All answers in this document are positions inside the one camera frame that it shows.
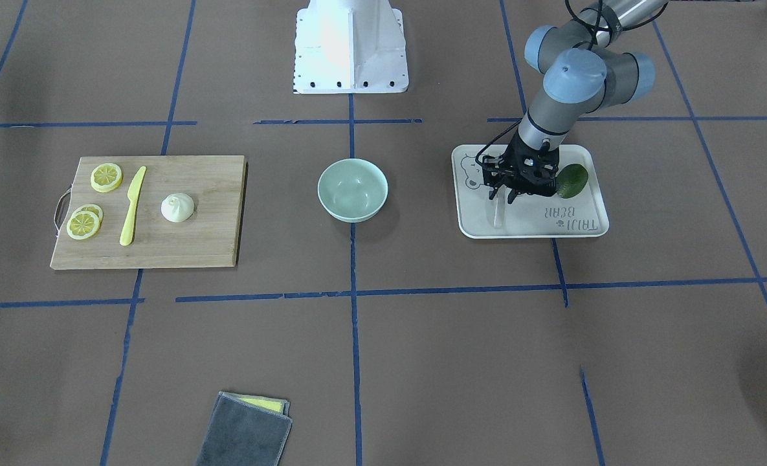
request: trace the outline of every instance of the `white pedestal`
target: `white pedestal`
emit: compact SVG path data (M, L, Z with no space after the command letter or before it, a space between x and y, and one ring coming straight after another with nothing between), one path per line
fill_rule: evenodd
M409 87L403 15L389 0L311 0L297 12L294 92L383 94Z

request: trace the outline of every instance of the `gray cloth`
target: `gray cloth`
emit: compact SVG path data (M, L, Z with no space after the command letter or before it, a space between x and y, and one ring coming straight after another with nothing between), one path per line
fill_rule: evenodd
M196 466L276 466L291 418L220 393Z

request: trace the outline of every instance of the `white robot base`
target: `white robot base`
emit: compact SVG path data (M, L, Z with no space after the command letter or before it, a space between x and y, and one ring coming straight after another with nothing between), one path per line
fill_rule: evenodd
M573 144L559 146L559 165L579 163L588 171L588 182L576 197L562 199L558 195L520 195L507 204L507 188L498 190L489 200L489 186L485 186L481 167L475 163L475 154L483 144L464 144L452 151L452 173L455 183L455 203L458 207L458 226L472 239L511 238L588 238L605 235L610 223L599 179L590 153ZM493 144L484 155L498 157L507 148Z
M403 14L388 0L311 0L297 12L295 94L387 94L409 87Z

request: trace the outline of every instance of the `lemon slice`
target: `lemon slice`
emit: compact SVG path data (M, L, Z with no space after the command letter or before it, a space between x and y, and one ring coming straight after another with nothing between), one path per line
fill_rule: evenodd
M122 169L115 163L102 163L90 175L90 186L97 192L110 192L122 184Z
M97 233L102 222L90 210L77 210L67 222L67 235L72 239L87 239Z
M104 220L104 210L102 210L102 207L99 207L96 204L84 204L83 206L78 207L78 209L73 210L73 214L75 214L79 210L87 210L88 212L92 212L96 214L98 216L99 222Z

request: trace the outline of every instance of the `white tray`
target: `white tray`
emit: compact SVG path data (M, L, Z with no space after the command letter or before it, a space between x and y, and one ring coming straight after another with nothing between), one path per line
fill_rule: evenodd
M507 204L507 188L489 200L490 187L485 186L475 154L484 145L464 144L452 151L452 173L458 226L464 235L474 239L504 238L588 238L605 235L610 223L599 179L590 153L573 144L559 146L559 166L581 163L588 171L588 183L576 197L562 199L558 195L520 195ZM507 148L493 144L484 155L498 157Z

